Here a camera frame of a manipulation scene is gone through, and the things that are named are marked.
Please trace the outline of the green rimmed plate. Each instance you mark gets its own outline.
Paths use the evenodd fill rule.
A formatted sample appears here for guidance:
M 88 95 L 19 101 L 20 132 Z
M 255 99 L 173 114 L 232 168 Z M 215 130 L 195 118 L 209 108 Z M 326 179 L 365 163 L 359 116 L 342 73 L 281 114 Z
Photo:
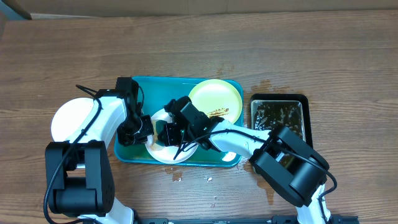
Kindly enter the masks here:
M 238 121 L 243 109 L 239 91 L 224 80 L 210 79 L 197 84 L 189 93 L 192 104 L 207 117 L 221 117 L 231 123 Z

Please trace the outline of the white plate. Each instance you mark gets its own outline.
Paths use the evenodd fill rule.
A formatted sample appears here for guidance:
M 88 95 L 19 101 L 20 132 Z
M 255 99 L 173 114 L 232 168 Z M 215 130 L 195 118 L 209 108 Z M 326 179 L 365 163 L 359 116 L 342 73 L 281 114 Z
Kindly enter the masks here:
M 63 104 L 51 123 L 51 135 L 55 142 L 62 142 L 72 135 L 91 113 L 94 103 L 91 98 L 75 98 Z
M 159 110 L 151 116 L 151 121 L 154 127 L 154 134 L 147 137 L 145 147 L 147 152 L 157 161 L 164 164 L 181 164 L 193 156 L 193 153 L 198 148 L 197 144 L 190 144 L 184 151 L 182 151 L 175 159 L 178 146 L 165 146 L 158 140 L 158 133 L 160 127 L 164 127 L 165 123 L 171 123 L 172 117 L 165 112 L 164 109 Z

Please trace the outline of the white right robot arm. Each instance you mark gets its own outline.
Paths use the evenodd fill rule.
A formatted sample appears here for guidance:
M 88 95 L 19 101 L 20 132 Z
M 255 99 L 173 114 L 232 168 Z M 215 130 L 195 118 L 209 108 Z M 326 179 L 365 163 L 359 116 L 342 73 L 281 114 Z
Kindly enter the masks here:
M 299 223 L 328 223 L 324 202 L 329 165 L 289 128 L 256 131 L 213 117 L 176 123 L 154 121 L 154 141 L 185 151 L 195 144 L 249 159 L 254 170 L 297 209 Z

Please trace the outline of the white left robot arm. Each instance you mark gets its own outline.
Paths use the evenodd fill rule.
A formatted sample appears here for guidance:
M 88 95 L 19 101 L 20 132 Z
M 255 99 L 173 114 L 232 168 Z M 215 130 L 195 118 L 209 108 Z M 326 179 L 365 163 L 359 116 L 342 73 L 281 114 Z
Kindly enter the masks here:
M 52 192 L 54 210 L 83 223 L 134 223 L 134 210 L 115 196 L 107 148 L 114 135 L 125 146 L 143 144 L 153 134 L 148 115 L 141 114 L 137 91 L 99 90 L 79 131 L 67 138 L 72 149 L 64 168 L 85 166 L 84 177 L 66 177 L 64 189 Z

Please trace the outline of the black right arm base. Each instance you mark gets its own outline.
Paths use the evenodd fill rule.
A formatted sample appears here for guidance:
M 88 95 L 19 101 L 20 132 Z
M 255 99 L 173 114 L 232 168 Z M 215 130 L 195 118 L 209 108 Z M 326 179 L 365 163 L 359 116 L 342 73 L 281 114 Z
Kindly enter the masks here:
M 283 199 L 296 207 L 310 205 L 330 168 L 325 158 L 285 126 L 273 129 L 249 161 Z

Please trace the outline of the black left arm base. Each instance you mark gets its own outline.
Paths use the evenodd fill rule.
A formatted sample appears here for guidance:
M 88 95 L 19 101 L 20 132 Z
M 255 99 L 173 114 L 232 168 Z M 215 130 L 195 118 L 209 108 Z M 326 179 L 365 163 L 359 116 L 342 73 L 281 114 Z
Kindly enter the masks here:
M 114 203 L 114 180 L 105 142 L 78 143 L 60 168 L 49 193 L 52 213 L 105 216 Z

